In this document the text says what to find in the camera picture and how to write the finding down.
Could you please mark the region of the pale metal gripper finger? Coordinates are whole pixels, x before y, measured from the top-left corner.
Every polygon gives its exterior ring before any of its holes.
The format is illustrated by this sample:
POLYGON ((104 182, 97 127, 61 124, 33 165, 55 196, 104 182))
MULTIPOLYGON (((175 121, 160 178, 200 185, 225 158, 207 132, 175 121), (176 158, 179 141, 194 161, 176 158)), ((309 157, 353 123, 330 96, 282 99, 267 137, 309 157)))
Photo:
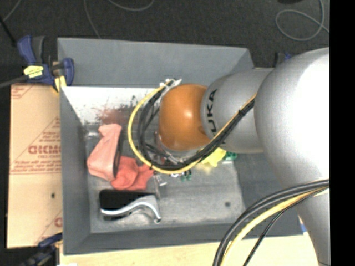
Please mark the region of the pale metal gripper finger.
POLYGON ((167 182, 163 179, 160 174, 155 174, 154 179, 154 190, 155 195, 158 200, 162 199, 166 195, 167 182))

